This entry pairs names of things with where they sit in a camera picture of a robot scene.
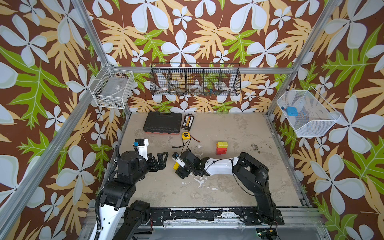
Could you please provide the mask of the yellow rectangular block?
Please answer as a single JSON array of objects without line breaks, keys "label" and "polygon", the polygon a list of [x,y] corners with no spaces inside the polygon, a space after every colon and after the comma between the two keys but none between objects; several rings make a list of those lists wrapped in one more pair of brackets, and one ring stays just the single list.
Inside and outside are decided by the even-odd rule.
[{"label": "yellow rectangular block", "polygon": [[177,170],[177,169],[179,168],[179,166],[180,166],[180,165],[179,165],[178,163],[175,163],[174,166],[173,166],[173,169],[174,169],[174,170]]}]

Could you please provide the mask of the red block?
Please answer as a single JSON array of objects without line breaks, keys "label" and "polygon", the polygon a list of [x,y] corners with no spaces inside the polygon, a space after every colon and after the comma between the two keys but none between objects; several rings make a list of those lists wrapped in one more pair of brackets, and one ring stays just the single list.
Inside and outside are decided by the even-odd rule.
[{"label": "red block", "polygon": [[216,155],[224,155],[228,151],[227,148],[216,148]]}]

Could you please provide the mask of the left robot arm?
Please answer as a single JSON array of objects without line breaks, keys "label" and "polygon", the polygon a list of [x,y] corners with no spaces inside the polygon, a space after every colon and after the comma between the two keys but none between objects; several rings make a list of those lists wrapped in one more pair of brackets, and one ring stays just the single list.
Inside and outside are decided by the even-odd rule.
[{"label": "left robot arm", "polygon": [[136,183],[148,172],[166,168],[168,152],[153,156],[146,146],[135,146],[117,156],[116,178],[110,178],[96,198],[96,223],[91,240],[130,240],[140,225],[150,220],[150,204],[135,201],[128,206]]}]

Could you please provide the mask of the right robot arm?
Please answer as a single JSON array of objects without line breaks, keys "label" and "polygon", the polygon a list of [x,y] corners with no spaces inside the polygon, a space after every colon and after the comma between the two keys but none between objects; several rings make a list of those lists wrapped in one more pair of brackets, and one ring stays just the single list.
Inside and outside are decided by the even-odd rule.
[{"label": "right robot arm", "polygon": [[276,204],[269,188],[269,169],[248,153],[242,152],[233,158],[200,159],[190,149],[182,154],[172,155],[179,165],[176,174],[184,179],[190,174],[195,176],[231,175],[239,187],[257,202],[258,220],[263,224],[272,225],[279,218]]}]

